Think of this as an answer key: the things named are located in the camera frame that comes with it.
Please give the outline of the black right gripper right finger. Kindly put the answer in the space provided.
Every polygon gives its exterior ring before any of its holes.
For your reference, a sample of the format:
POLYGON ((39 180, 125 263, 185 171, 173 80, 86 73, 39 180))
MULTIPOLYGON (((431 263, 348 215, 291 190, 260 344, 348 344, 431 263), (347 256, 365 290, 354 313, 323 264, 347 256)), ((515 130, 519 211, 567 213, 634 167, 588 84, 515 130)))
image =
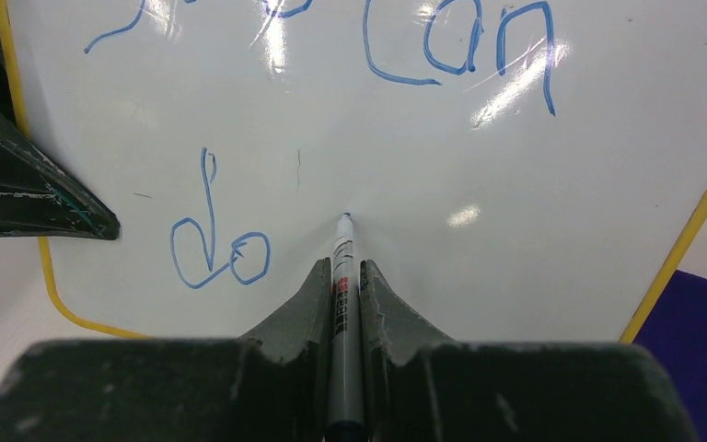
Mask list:
POLYGON ((695 441, 669 375, 622 343, 466 343, 360 265, 375 441, 695 441))

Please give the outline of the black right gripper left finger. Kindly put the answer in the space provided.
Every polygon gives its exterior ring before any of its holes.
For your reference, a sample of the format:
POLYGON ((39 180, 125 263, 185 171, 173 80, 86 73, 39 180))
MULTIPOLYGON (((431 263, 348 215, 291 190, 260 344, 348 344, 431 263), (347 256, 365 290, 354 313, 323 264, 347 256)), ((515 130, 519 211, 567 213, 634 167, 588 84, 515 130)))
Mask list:
POLYGON ((330 260, 234 339, 50 340, 0 383, 0 441, 319 441, 330 260))

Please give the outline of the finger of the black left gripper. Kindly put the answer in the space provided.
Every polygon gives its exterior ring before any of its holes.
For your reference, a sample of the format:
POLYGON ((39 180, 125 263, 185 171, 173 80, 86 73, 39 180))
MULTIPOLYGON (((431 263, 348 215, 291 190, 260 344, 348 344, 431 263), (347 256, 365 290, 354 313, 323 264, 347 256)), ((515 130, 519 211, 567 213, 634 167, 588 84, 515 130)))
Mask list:
POLYGON ((0 237, 119 234, 116 215, 17 128, 0 48, 0 237))

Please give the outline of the blue white marker pen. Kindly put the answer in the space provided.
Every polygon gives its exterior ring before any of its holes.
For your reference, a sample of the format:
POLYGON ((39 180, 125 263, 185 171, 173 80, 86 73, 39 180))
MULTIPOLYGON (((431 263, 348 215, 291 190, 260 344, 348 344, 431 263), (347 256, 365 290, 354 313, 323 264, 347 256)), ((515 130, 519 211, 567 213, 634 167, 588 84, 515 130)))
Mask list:
POLYGON ((359 270, 354 258, 354 224, 348 213, 337 224, 331 263, 331 361, 324 439, 366 441, 359 270))

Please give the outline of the yellow framed whiteboard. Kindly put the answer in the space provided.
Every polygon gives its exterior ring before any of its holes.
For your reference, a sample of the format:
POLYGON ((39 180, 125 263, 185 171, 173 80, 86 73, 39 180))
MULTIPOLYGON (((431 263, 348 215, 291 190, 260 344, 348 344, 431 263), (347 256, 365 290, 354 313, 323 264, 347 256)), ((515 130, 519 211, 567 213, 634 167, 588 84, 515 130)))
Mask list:
POLYGON ((707 1, 0 1, 44 238, 118 336, 238 335, 354 249, 460 340, 631 340, 707 216, 707 1))

